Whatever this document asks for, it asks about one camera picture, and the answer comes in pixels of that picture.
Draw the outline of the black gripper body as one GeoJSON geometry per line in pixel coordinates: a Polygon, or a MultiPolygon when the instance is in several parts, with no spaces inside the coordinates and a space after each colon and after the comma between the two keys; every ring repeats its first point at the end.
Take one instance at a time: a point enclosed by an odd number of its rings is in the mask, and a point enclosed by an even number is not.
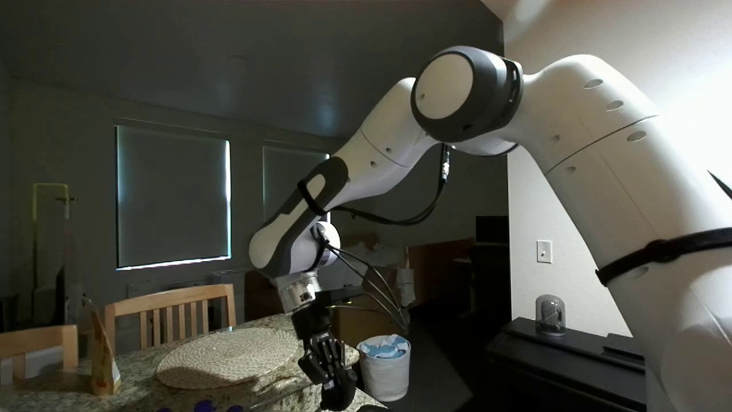
{"type": "Polygon", "coordinates": [[[329,309],[306,307],[293,313],[297,339],[305,344],[300,369],[314,382],[332,382],[347,374],[346,344],[332,335],[329,309]]]}

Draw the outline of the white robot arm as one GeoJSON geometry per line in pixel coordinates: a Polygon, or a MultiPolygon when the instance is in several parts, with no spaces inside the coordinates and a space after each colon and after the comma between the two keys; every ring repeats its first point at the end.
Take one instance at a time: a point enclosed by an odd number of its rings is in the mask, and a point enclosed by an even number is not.
{"type": "Polygon", "coordinates": [[[436,52],[254,231],[252,266],[293,279],[329,264],[339,235],[322,217],[389,193],[436,145],[526,148],[644,355],[652,412],[732,409],[729,194],[594,56],[526,74],[472,45],[436,52]]]}

